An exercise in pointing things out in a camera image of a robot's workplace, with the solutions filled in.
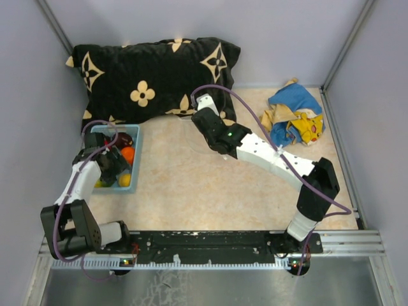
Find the light blue plastic basket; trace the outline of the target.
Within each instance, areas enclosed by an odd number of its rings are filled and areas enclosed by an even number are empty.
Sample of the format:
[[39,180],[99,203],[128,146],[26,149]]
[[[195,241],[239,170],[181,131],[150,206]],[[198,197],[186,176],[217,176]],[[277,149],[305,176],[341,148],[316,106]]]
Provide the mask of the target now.
[[[129,187],[120,187],[117,181],[110,187],[106,188],[94,188],[94,194],[124,194],[124,193],[134,193],[136,191],[137,181],[138,181],[138,170],[140,167],[140,157],[142,153],[143,137],[139,125],[137,124],[120,124],[116,127],[111,127],[107,125],[97,125],[92,124],[87,128],[84,133],[84,149],[88,153],[94,152],[96,149],[107,145],[108,147],[104,150],[108,150],[113,147],[114,142],[117,139],[118,133],[129,134],[134,141],[133,148],[135,149],[135,159],[130,170],[125,170],[120,175],[124,173],[131,174],[131,184]],[[104,151],[98,153],[94,157],[97,162],[97,157],[104,153]]]

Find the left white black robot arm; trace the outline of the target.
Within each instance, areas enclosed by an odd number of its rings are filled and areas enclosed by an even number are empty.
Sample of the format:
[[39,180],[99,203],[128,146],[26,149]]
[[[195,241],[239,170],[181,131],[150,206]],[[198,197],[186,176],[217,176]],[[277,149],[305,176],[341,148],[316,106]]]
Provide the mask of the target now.
[[98,224],[88,201],[97,182],[112,185],[129,168],[116,147],[119,134],[109,138],[103,133],[84,135],[84,147],[72,162],[64,191],[51,206],[44,207],[40,219],[51,255],[73,261],[89,252],[111,246],[117,252],[130,250],[133,241],[124,221]]

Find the yellow toy pepper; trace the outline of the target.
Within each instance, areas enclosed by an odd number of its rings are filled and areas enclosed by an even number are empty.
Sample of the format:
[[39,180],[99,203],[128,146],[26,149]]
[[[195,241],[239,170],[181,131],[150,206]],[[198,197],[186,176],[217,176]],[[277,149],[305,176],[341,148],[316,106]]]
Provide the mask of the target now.
[[131,184],[131,174],[130,173],[124,173],[119,176],[118,185],[120,187],[129,187],[130,184]]

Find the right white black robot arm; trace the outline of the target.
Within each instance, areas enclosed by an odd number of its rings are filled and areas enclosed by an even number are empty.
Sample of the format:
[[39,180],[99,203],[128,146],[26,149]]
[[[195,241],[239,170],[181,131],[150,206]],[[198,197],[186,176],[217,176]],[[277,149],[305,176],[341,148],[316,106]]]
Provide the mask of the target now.
[[299,192],[284,242],[290,251],[300,252],[340,191],[332,162],[323,157],[315,162],[275,149],[241,124],[226,125],[210,108],[195,113],[192,122],[213,151],[259,166]]

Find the clear polka dot zip bag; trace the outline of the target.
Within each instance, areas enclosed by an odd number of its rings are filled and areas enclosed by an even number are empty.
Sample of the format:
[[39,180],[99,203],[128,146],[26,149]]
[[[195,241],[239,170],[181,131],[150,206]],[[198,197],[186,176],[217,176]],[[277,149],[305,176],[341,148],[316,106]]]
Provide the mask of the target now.
[[197,159],[214,159],[216,161],[227,161],[229,159],[228,156],[220,155],[210,149],[204,136],[192,122],[191,116],[179,117],[178,120],[182,124],[185,141],[195,153]]

